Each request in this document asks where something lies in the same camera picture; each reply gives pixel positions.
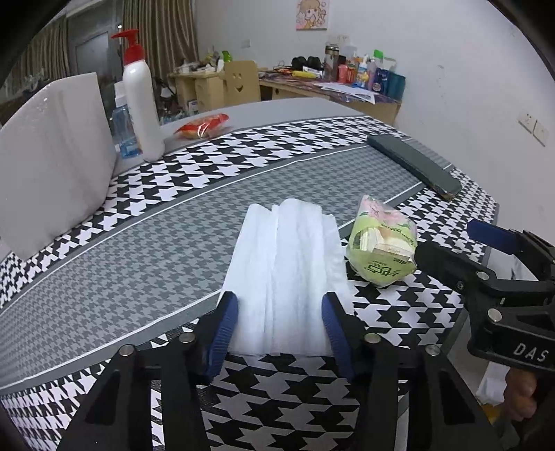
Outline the person's right hand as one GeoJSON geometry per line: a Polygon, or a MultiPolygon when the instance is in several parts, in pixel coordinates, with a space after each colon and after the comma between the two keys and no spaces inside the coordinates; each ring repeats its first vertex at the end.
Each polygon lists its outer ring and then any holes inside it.
{"type": "Polygon", "coordinates": [[[511,368],[506,374],[505,382],[503,396],[507,414],[518,422],[533,417],[536,411],[533,395],[537,386],[534,373],[511,368]]]}

